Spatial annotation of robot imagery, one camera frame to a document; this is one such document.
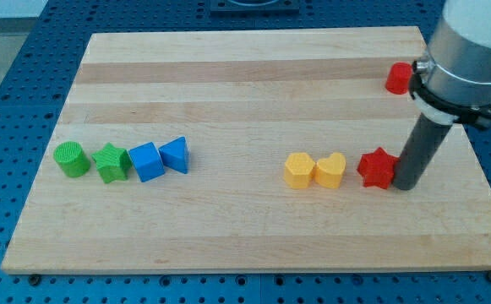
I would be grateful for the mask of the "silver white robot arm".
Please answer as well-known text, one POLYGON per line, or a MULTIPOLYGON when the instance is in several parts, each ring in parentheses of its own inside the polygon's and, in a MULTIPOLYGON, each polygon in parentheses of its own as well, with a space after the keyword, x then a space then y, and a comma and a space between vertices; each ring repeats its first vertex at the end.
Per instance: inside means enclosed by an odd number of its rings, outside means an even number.
POLYGON ((491 0, 447 0, 413 65, 411 98, 439 125, 491 126, 491 0))

